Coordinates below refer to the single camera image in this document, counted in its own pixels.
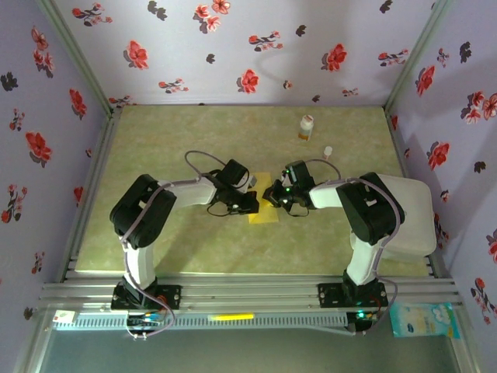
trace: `yellow label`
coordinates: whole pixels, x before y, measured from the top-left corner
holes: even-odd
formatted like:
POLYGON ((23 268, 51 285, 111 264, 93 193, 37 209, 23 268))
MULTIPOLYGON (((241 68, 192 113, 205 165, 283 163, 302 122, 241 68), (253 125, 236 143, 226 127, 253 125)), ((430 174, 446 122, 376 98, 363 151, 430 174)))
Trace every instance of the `yellow label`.
POLYGON ((228 315, 212 315, 209 319, 213 321, 235 321, 235 320, 252 320, 255 317, 253 313, 231 313, 228 315))

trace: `gray wire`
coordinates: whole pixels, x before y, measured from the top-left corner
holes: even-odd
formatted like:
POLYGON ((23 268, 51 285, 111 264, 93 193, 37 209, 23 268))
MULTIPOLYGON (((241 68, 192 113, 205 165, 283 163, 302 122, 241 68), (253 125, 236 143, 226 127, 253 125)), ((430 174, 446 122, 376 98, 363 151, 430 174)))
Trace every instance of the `gray wire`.
POLYGON ((394 304, 395 302, 395 299, 397 298, 397 294, 398 294, 398 286, 397 284, 392 281, 392 280, 389 280, 387 279, 386 277, 382 277, 378 274, 377 270, 378 270, 378 266, 380 264, 380 259, 381 259, 381 255, 383 254, 383 250, 385 248, 385 246, 392 240, 394 239, 394 237, 397 235, 398 233, 398 230, 400 229, 401 227, 401 214, 400 214, 400 211, 398 210, 398 207, 397 205, 395 204, 394 200, 392 200, 390 198, 390 196, 388 196, 388 194, 385 193, 384 190, 382 190, 380 187, 374 185, 373 183, 370 183, 369 181, 367 180, 363 180, 363 179, 360 179, 358 177, 350 177, 346 180, 335 180, 335 181, 329 181, 327 182, 327 185, 333 185, 333 184, 338 184, 338 183, 351 183, 353 181, 356 181, 358 183, 362 183, 362 184, 365 184, 365 185, 368 185, 369 188, 372 188, 374 190, 376 190, 379 194, 381 194, 381 196, 387 200, 387 202, 391 205, 392 209, 394 210, 394 214, 395 214, 395 228, 394 228, 394 231, 386 238, 384 239, 381 243, 380 243, 380 248, 378 249, 378 253, 376 255, 376 257, 374 258, 374 262, 373 262, 373 268, 372 268, 372 272, 373 272, 373 275, 379 280, 379 281, 384 281, 384 282, 387 282, 389 284, 392 284, 394 286, 394 294, 392 295, 391 297, 391 300, 388 302, 388 307, 387 309, 383 312, 383 314, 380 316, 380 318, 376 321, 375 324, 373 324, 370 329, 367 331, 368 333, 370 333, 371 330, 374 330, 375 328, 377 328, 378 324, 380 324, 380 322, 384 319, 384 315, 388 315, 388 312, 390 311, 391 309, 391 306, 394 304))
POLYGON ((185 162, 188 164, 188 166, 190 166, 192 169, 195 170, 196 174, 199 176, 199 177, 202 177, 202 172, 197 168, 195 167, 189 160, 188 160, 188 155, 189 154, 192 154, 192 153, 196 153, 196 154, 202 154, 202 155, 206 155, 208 157, 211 157, 212 159, 218 161, 221 165, 223 166, 226 166, 226 163, 224 163, 223 161, 221 161, 218 157, 216 157, 215 155, 212 155, 212 154, 209 154, 207 152, 202 152, 201 150, 189 150, 185 153, 185 162))
POLYGON ((131 275, 131 272, 130 272, 130 266, 129 264, 127 263, 127 253, 125 252, 124 253, 124 267, 126 268, 126 273, 128 274, 129 276, 129 279, 130 279, 130 282, 132 283, 132 285, 134 286, 134 288, 140 293, 142 294, 144 297, 150 299, 151 301, 157 303, 158 305, 161 305, 162 307, 164 307, 167 312, 169 312, 171 314, 171 319, 169 320, 168 323, 166 323, 161 329, 158 329, 158 330, 154 330, 153 332, 150 332, 150 333, 147 333, 147 334, 144 334, 144 335, 140 335, 138 333, 136 334, 133 334, 127 327, 127 332, 132 335, 134 338, 140 338, 140 339, 147 339, 147 337, 149 336, 154 336, 155 334, 159 334, 161 332, 163 332, 164 330, 166 329, 169 329, 171 328, 174 323, 176 322, 176 315, 174 314, 174 312, 172 311, 171 307, 169 307, 169 305, 166 303, 166 302, 163 302, 161 301, 160 299, 150 295, 149 293, 147 293, 145 290, 143 290, 140 285, 135 281, 135 279, 133 278, 133 276, 131 275))
POLYGON ((342 174, 340 172, 340 170, 335 166, 333 165, 332 163, 328 162, 328 161, 325 161, 324 159, 309 159, 308 161, 305 161, 306 163, 309 163, 309 162, 322 162, 322 163, 326 163, 328 166, 332 167, 335 171, 336 171, 336 174, 338 175, 338 180, 342 179, 342 174))
MULTIPOLYGON (((176 182, 175 184, 176 185, 181 185, 183 183, 191 183, 192 181, 198 181, 202 178, 202 172, 198 170, 197 167, 195 167, 189 160, 188 160, 188 154, 191 154, 191 153, 197 153, 197 154, 203 154, 203 155, 207 155, 209 157, 211 157, 212 159, 218 161, 221 165, 223 166, 226 166, 226 164, 221 161, 219 158, 215 157, 214 155, 212 154, 209 154, 209 153, 206 153, 206 152, 202 152, 200 150, 189 150, 185 153, 185 161, 186 163, 192 168, 195 170, 196 174, 198 175, 198 178, 197 179, 194 179, 194 180, 183 180, 183 181, 179 181, 179 182, 176 182)), ((154 190, 154 193, 152 193, 152 195, 150 196, 150 198, 148 198, 148 201, 146 203, 146 205, 143 207, 143 209, 141 210, 140 214, 138 214, 137 218, 134 220, 133 224, 131 224, 131 226, 128 228, 128 230, 124 233, 124 235, 120 238, 120 243, 121 245, 123 245, 123 249, 126 249, 127 247, 127 239, 128 237, 130 236, 130 234, 135 230, 135 228, 138 226, 138 224, 140 224, 140 221, 141 219, 143 219, 143 217, 145 216, 145 214, 147 213, 148 209, 150 208, 150 206, 152 205, 152 202, 154 201, 154 199, 158 196, 159 193, 161 193, 165 188, 167 187, 170 187, 172 186, 173 183, 164 183, 163 185, 159 186, 159 188, 157 188, 156 190, 154 190)), ((127 262, 127 253, 125 252, 124 253, 124 268, 125 268, 125 271, 126 273, 128 274, 128 277, 130 279, 130 282, 132 283, 132 285, 137 289, 137 291, 142 294, 144 297, 152 300, 153 302, 157 303, 158 305, 161 305, 162 307, 164 307, 168 312, 171 313, 171 320, 165 324, 165 326, 161 329, 158 329, 158 330, 155 330, 153 332, 150 332, 148 334, 143 334, 143 335, 139 335, 139 334, 133 334, 131 333, 131 331, 129 329, 127 329, 127 332, 132 335, 134 338, 140 338, 140 339, 146 339, 148 336, 154 336, 155 334, 159 334, 161 332, 163 332, 164 330, 167 330, 169 329, 176 321, 176 315, 174 314, 174 312, 172 311, 171 307, 169 307, 167 305, 167 303, 161 301, 160 299, 150 295, 149 293, 147 293, 145 290, 143 290, 140 285, 136 282, 136 280, 133 278, 133 275, 131 274, 130 272, 130 267, 129 267, 129 264, 127 262)))

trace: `yellow cloth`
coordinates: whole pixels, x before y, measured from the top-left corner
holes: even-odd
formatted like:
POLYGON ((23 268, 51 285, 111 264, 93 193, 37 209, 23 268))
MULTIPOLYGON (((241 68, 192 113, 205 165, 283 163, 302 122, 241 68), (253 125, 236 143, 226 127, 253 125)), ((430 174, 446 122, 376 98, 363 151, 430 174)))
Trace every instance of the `yellow cloth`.
POLYGON ((268 200, 263 200, 264 191, 271 187, 272 180, 270 173, 254 173, 257 183, 253 190, 257 192, 257 201, 259 202, 259 212, 257 214, 248 214, 249 224, 274 223, 280 221, 278 211, 268 200))

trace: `small bottle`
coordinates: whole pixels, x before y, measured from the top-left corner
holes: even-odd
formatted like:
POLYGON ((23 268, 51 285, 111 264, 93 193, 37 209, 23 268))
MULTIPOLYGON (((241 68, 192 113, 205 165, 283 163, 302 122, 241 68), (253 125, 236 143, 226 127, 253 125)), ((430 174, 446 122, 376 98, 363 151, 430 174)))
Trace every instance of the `small bottle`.
POLYGON ((310 115, 304 115, 301 121, 301 130, 298 132, 298 137, 302 140, 309 141, 313 127, 314 118, 310 115))
POLYGON ((323 159, 325 161, 328 160, 329 156, 332 154, 333 148, 331 146, 327 146, 325 150, 323 151, 323 159))

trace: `green table surface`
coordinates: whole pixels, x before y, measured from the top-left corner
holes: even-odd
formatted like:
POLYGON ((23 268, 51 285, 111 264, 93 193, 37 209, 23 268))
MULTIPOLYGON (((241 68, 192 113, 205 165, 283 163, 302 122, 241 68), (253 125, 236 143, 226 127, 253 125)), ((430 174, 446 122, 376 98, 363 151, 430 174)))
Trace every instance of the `green table surface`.
MULTIPOLYGON (((109 213, 140 174, 158 180, 191 179, 195 173, 183 155, 198 149, 225 161, 236 159, 254 173, 269 172, 274 180, 287 163, 320 158, 326 145, 333 147, 329 160, 344 177, 369 171, 401 176, 380 107, 127 106, 117 125, 76 270, 123 271, 123 252, 109 213), (297 138, 305 114, 315 119, 309 142, 297 138)), ((218 168, 202 155, 190 160, 204 172, 218 168)), ((336 178, 325 164, 311 163, 309 169, 316 183, 336 178)), ((292 218, 282 209, 278 215, 278 222, 254 225, 247 216, 215 218, 205 206, 173 211, 155 242, 157 275, 343 272, 353 251, 341 208, 311 211, 306 218, 292 218)), ((423 259, 382 260, 380 272, 427 275, 423 259)))

